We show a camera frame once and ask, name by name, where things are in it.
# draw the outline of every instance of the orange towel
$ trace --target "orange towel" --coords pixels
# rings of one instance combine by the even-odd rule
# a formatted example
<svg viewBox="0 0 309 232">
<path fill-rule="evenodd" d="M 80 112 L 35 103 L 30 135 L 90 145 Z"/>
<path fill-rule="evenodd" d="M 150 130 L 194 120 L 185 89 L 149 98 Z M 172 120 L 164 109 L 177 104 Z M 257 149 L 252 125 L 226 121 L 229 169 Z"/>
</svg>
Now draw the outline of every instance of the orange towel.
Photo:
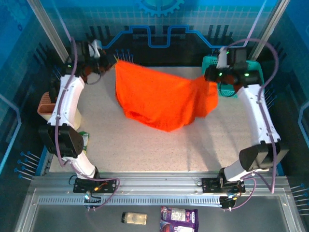
<svg viewBox="0 0 309 232">
<path fill-rule="evenodd" d="M 218 105 L 217 84 L 203 76 L 187 80 L 125 61 L 115 69 L 116 98 L 126 117 L 147 126 L 172 131 Z"/>
</svg>

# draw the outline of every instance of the speckled tabletop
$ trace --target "speckled tabletop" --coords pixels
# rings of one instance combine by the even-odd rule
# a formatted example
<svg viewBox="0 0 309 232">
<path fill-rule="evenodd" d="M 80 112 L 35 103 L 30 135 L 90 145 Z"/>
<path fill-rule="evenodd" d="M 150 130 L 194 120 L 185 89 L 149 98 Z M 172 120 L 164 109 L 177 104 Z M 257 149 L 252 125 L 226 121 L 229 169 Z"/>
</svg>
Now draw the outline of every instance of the speckled tabletop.
<svg viewBox="0 0 309 232">
<path fill-rule="evenodd" d="M 201 75 L 200 68 L 154 68 L 188 79 Z M 95 81 L 96 75 L 89 77 Z M 115 71 L 93 86 L 85 86 L 78 109 L 78 131 L 90 133 L 87 156 L 101 172 L 217 171 L 238 159 L 240 150 L 251 146 L 250 128 L 242 103 L 219 98 L 219 105 L 206 118 L 167 133 L 125 117 L 115 98 Z M 53 157 L 50 172 L 61 168 Z"/>
</svg>

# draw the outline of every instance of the teal basket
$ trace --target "teal basket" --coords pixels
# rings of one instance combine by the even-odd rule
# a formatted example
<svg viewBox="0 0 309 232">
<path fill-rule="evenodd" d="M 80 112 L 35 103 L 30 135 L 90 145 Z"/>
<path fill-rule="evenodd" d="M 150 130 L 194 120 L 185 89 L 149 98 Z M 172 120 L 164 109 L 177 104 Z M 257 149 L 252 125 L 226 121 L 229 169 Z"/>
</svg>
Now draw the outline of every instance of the teal basket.
<svg viewBox="0 0 309 232">
<path fill-rule="evenodd" d="M 217 65 L 218 63 L 218 58 L 217 57 L 211 57 L 211 56 L 206 56 L 203 58 L 203 63 L 202 63 L 202 74 L 204 75 L 205 70 L 210 66 L 210 65 Z M 252 60 L 247 60 L 248 63 L 248 71 L 253 71 L 253 70 L 258 70 L 260 73 L 260 77 L 262 80 L 262 83 L 264 83 L 264 78 L 263 78 L 263 72 L 261 69 L 261 65 L 257 61 L 252 61 Z M 219 96 L 230 96 L 234 93 L 234 88 L 232 85 L 221 85 L 221 92 L 219 92 Z"/>
</svg>

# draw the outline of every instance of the purple snack bag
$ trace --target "purple snack bag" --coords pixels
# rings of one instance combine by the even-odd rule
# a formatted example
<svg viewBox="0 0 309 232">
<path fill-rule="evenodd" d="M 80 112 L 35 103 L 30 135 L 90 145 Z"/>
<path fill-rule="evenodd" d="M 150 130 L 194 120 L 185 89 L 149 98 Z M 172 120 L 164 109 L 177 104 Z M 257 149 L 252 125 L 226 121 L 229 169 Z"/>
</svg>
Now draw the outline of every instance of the purple snack bag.
<svg viewBox="0 0 309 232">
<path fill-rule="evenodd" d="M 161 219 L 166 223 L 171 224 L 175 232 L 198 231 L 197 209 L 188 210 L 162 206 Z"/>
</svg>

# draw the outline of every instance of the gear logo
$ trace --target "gear logo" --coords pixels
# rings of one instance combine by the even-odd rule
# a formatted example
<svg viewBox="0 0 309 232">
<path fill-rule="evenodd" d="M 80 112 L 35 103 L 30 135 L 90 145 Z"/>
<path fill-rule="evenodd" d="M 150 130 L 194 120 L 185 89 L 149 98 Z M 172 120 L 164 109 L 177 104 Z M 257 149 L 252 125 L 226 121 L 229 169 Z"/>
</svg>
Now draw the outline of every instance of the gear logo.
<svg viewBox="0 0 309 232">
<path fill-rule="evenodd" d="M 150 13 L 151 16 L 157 15 L 158 17 L 174 13 L 174 10 L 178 10 L 179 5 L 182 3 L 184 3 L 184 0 L 137 0 L 140 10 Z"/>
<path fill-rule="evenodd" d="M 0 0 L 0 4 L 6 6 L 17 23 L 27 18 L 29 13 L 27 0 Z"/>
</svg>

